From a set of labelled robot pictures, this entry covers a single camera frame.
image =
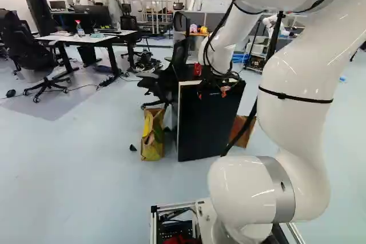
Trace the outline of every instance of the keyboard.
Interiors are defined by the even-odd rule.
[[[60,35],[62,37],[71,37],[73,34],[57,31],[56,33],[51,33],[50,35]]]

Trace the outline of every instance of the water bottle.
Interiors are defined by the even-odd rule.
[[[75,22],[76,22],[76,30],[78,31],[79,37],[84,37],[85,32],[84,32],[84,29],[80,25],[80,20],[75,20]]]

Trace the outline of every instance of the desk leg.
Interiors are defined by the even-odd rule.
[[[120,74],[120,70],[119,70],[119,68],[117,66],[117,63],[116,63],[116,57],[114,56],[112,44],[109,44],[106,48],[108,50],[110,67],[112,69],[112,72],[113,72],[114,76],[117,77]]]
[[[133,43],[127,42],[127,52],[128,52],[128,62],[130,63],[130,67],[135,69],[135,60],[134,60],[134,53],[133,53]]]
[[[65,50],[65,47],[63,46],[63,43],[60,44],[60,46],[58,47],[58,50],[59,50],[59,53],[62,57],[63,63],[65,64],[66,71],[64,71],[64,72],[62,72],[58,75],[55,75],[52,79],[58,79],[58,78],[64,77],[68,74],[71,74],[71,73],[79,70],[79,67],[72,67],[71,66],[69,57],[67,56],[67,52]]]

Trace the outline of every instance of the table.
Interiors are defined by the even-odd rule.
[[[103,33],[104,35],[115,35],[119,38],[124,37],[124,36],[128,36],[131,35],[133,33],[136,33],[137,31],[132,31],[132,30],[121,30],[119,33]],[[134,44],[135,41],[131,41],[131,39],[124,39],[127,41],[127,52],[128,52],[128,61],[130,63],[130,67],[134,68]]]
[[[185,35],[185,31],[176,31],[176,33],[180,33]],[[189,33],[190,37],[208,37],[209,34],[201,34],[201,33]]]
[[[102,34],[104,35],[115,35],[118,37],[123,37],[125,35],[129,35],[129,34],[133,34],[136,33],[137,31],[131,31],[131,30],[121,30],[119,33],[108,33],[108,31],[106,31],[105,33],[101,30],[100,31]]]
[[[70,64],[69,57],[67,56],[64,44],[70,44],[70,45],[90,45],[93,47],[105,47],[108,51],[109,56],[109,62],[112,68],[112,72],[115,76],[118,76],[120,74],[120,71],[118,69],[117,63],[116,63],[116,57],[114,56],[113,48],[112,48],[112,40],[116,38],[115,35],[107,35],[102,38],[96,38],[96,37],[90,37],[89,35],[86,35],[84,37],[79,37],[78,35],[74,35],[71,37],[64,37],[62,35],[47,35],[45,37],[38,37],[36,40],[39,41],[59,41],[60,44],[58,46],[59,52],[61,54],[62,60],[65,64],[66,71],[64,71],[61,74],[58,74],[54,78],[61,78],[64,77],[67,74],[73,73],[74,71],[77,71],[79,67],[73,68]]]

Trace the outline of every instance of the cardboard box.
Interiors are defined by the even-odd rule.
[[[241,116],[241,115],[236,116],[235,121],[234,121],[234,125],[231,129],[229,142],[231,140],[233,140],[234,137],[238,134],[238,132],[241,130],[241,128],[243,127],[243,125],[244,125],[244,123],[247,119],[248,119],[248,117],[246,117],[246,116]],[[254,124],[256,123],[256,121],[257,121],[257,118],[254,117],[252,123],[250,123],[249,130],[247,130],[241,136],[241,138],[235,143],[235,146],[246,148],[246,146],[248,145],[248,142],[249,142],[250,134],[253,131]]]

